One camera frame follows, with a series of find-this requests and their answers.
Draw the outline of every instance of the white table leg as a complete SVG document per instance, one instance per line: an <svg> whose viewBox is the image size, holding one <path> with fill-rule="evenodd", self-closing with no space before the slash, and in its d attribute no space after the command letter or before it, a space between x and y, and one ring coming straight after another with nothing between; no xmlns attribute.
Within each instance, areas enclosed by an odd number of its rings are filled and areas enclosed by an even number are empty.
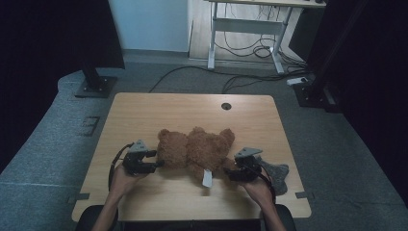
<svg viewBox="0 0 408 231"><path fill-rule="evenodd" d="M212 20L212 31L211 31L211 42L210 42L210 49L208 51L208 68L214 69L216 66L216 24L217 24L217 9L218 3L214 3L214 13L213 13L213 20Z"/></svg>
<svg viewBox="0 0 408 231"><path fill-rule="evenodd" d="M293 9L292 7L288 7L288 12L286 14L285 20L282 22L282 27L278 35L278 40L275 42L274 46L270 48L270 53L273 58L273 62L275 63L276 71L278 72L278 74L285 73L285 70L282 67L280 56L278 55L278 51L282 43L283 36L285 36L286 28L288 27L288 22L289 18L291 17L292 9Z"/></svg>

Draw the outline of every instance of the gray cloth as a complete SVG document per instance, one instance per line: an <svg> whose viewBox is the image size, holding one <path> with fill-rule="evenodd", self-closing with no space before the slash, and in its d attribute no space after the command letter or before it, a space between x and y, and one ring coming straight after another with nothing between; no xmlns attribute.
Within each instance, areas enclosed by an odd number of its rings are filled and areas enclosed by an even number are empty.
<svg viewBox="0 0 408 231"><path fill-rule="evenodd" d="M276 195L285 194L288 187L285 183L285 177L289 173L288 165L273 165L262 160L260 156L256 157L258 163L267 171L272 178L272 186L275 189Z"/></svg>

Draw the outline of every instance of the black curtain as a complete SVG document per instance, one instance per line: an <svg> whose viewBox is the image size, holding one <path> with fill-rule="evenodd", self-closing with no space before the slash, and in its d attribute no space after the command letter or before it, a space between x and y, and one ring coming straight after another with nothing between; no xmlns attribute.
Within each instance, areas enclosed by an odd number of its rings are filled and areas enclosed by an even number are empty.
<svg viewBox="0 0 408 231"><path fill-rule="evenodd" d="M408 2L365 2L358 15L350 14L358 1L329 2L308 62L317 78L336 87L344 116L408 206ZM355 22L326 64L352 16Z"/></svg>
<svg viewBox="0 0 408 231"><path fill-rule="evenodd" d="M0 1L1 170L81 69L124 68L107 0Z"/></svg>

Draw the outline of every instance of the white wall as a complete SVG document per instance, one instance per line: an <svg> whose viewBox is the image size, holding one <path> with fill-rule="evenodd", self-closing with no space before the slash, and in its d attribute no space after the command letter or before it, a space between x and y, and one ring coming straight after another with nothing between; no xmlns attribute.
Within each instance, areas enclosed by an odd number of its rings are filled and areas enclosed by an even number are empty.
<svg viewBox="0 0 408 231"><path fill-rule="evenodd" d="M191 0L109 0L122 49L187 52Z"/></svg>

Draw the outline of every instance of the stuffed animal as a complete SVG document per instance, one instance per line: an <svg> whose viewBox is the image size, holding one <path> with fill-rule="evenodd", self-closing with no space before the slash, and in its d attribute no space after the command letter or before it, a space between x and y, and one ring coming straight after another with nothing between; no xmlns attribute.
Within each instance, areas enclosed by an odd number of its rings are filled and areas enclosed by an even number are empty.
<svg viewBox="0 0 408 231"><path fill-rule="evenodd" d="M195 127L188 136L163 129L158 138L158 161L164 160L164 167L168 168L186 167L199 181L203 180L205 170L213 172L221 167L235 167L235 162L227 158L235 140L230 129L216 135Z"/></svg>

